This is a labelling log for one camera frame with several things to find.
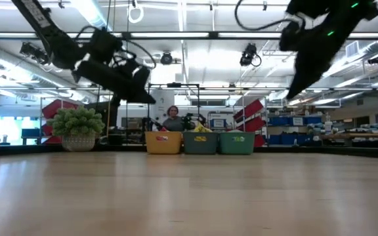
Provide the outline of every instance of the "bin label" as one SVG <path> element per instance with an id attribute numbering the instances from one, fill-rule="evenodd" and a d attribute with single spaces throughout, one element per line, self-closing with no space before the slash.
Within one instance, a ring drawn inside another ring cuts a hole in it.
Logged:
<path id="1" fill-rule="evenodd" d="M 167 136 L 156 136 L 157 141 L 168 141 L 169 137 Z"/>
<path id="2" fill-rule="evenodd" d="M 207 137 L 205 137 L 205 136 L 196 136 L 194 140 L 196 142 L 206 142 L 207 141 Z"/>
<path id="3" fill-rule="evenodd" d="M 244 137 L 233 137 L 233 142 L 244 142 Z"/>

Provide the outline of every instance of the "woven basket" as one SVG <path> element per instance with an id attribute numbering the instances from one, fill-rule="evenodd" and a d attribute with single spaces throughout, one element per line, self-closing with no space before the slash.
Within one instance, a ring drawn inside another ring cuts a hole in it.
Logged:
<path id="1" fill-rule="evenodd" d="M 67 151 L 91 151 L 95 146 L 95 136 L 64 136 L 62 147 Z"/>

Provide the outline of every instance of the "yellow bin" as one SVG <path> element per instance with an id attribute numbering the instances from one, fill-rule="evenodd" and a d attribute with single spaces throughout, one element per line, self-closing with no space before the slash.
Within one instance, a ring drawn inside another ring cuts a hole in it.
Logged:
<path id="1" fill-rule="evenodd" d="M 149 154 L 178 154 L 182 146 L 181 132 L 145 132 Z"/>

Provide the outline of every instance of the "green plant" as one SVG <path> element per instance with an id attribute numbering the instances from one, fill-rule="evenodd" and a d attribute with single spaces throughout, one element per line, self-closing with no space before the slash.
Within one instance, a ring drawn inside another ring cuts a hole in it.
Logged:
<path id="1" fill-rule="evenodd" d="M 100 134 L 104 128 L 102 115 L 94 109 L 85 109 L 80 106 L 77 109 L 58 109 L 53 119 L 47 121 L 53 128 L 53 135 L 84 135 Z"/>

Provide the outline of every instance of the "ceiling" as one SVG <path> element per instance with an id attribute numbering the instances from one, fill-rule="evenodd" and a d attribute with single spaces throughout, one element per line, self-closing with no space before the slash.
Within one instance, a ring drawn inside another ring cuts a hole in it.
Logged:
<path id="1" fill-rule="evenodd" d="M 109 8 L 108 0 L 77 0 L 65 1 L 64 9 L 58 6 L 58 1 L 40 0 L 44 7 L 51 8 L 51 17 L 56 24 L 66 32 L 78 32 L 83 26 L 89 25 L 84 12 L 100 9 L 101 15 L 107 19 L 114 31 L 241 31 L 234 19 L 234 6 L 236 0 L 145 0 L 137 1 L 137 5 L 143 8 L 142 20 L 130 23 L 127 19 L 127 9 L 131 1 L 112 0 Z M 244 2 L 246 7 L 240 8 L 240 19 L 246 26 L 262 26 L 282 19 L 288 0 L 268 0 L 268 8 L 263 11 L 263 1 Z M 138 10 L 133 10 L 131 16 L 138 18 Z M 319 24 L 323 18 L 308 20 L 307 27 L 311 28 Z M 275 26 L 268 31 L 281 31 L 285 26 Z M 362 21 L 355 31 L 378 32 L 378 17 L 370 22 Z M 32 27 L 14 7 L 11 1 L 0 0 L 0 33 L 6 32 L 33 32 Z M 0 59 L 14 64 L 16 68 L 28 71 L 29 75 L 38 76 L 40 87 L 57 87 L 62 84 L 67 87 L 75 86 L 75 82 L 69 71 L 59 70 L 52 66 L 39 66 L 29 58 L 23 58 L 20 47 L 24 41 L 15 38 L 0 39 Z M 39 41 L 30 41 L 34 45 L 43 48 Z M 169 51 L 175 58 L 186 58 L 185 66 L 188 68 L 188 83 L 199 83 L 204 87 L 227 87 L 229 83 L 235 83 L 241 87 L 287 87 L 293 74 L 295 54 L 280 52 L 278 41 L 248 41 L 248 40 L 185 40 L 182 53 L 181 40 L 139 40 L 136 43 L 142 45 L 150 54 L 160 57 L 163 52 Z M 242 51 L 248 43 L 255 43 L 262 64 L 257 68 L 241 67 L 239 64 Z M 371 41 L 360 41 L 360 48 L 365 48 Z M 141 58 L 148 58 L 140 49 L 129 45 L 129 50 L 135 52 Z M 343 48 L 334 59 L 345 59 Z M 325 82 L 325 87 L 334 87 L 343 81 L 348 81 L 357 76 L 378 69 L 378 65 L 371 66 L 355 60 L 345 68 L 336 68 L 330 73 L 333 83 Z M 170 83 L 176 78 L 176 74 L 182 73 L 182 65 L 171 66 L 158 65 L 152 71 L 152 83 Z M 89 86 L 90 82 L 82 80 L 78 86 Z M 251 91 L 250 96 L 264 96 L 271 91 Z M 83 96 L 95 96 L 97 91 L 86 91 Z"/>

